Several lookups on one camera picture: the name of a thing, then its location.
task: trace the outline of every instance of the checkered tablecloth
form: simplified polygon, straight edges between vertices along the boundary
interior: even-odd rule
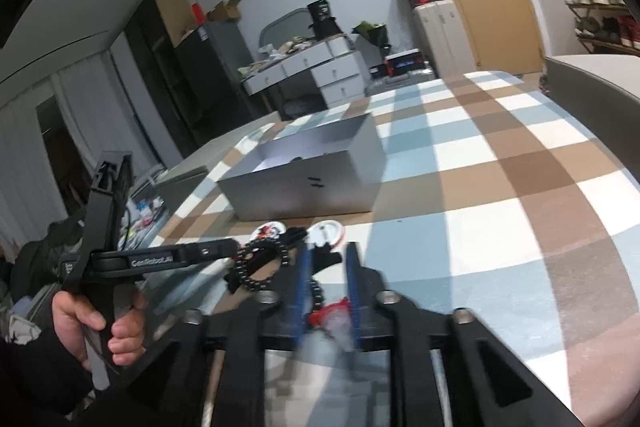
[[[363,112],[388,156],[384,183],[372,212],[331,218],[364,264],[423,308],[474,309],[586,425],[619,416],[640,389],[639,185],[588,129],[509,74],[434,80],[265,126],[154,245],[246,241],[259,223],[239,222],[216,180],[260,142]],[[225,292],[217,270],[158,274],[156,313],[211,312]],[[317,279],[329,302],[344,295],[341,266]],[[388,425],[387,358],[346,357],[321,333],[294,355],[270,353],[268,424]]]

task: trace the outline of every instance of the round badge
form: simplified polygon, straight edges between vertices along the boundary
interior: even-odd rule
[[[284,223],[279,221],[269,221],[268,223],[260,225],[252,232],[250,241],[253,241],[254,239],[262,239],[264,237],[278,237],[285,232],[287,232],[287,227],[284,226]]]
[[[329,219],[312,225],[307,233],[306,241],[308,243],[313,243],[316,247],[324,247],[326,243],[329,243],[331,248],[335,248],[344,238],[344,227],[338,221]]]

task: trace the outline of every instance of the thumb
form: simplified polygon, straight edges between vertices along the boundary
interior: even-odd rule
[[[75,296],[67,292],[59,292],[56,295],[56,304],[60,312],[71,320],[76,320],[92,330],[103,330],[106,321],[104,317],[95,310],[91,302],[84,296]]]

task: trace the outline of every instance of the white curtain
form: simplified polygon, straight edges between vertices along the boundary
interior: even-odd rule
[[[131,151],[134,176],[158,162],[133,117],[133,110],[107,53],[84,58],[50,77],[71,138],[89,172],[103,151]]]
[[[0,245],[9,259],[15,246],[42,239],[66,217],[36,113],[50,95],[40,84],[0,107]]]

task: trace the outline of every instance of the white desk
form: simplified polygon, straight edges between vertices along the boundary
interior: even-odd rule
[[[345,36],[337,36],[285,58],[242,84],[249,95],[256,94],[305,70],[311,70],[329,108],[363,98],[371,78],[360,52],[351,49]]]

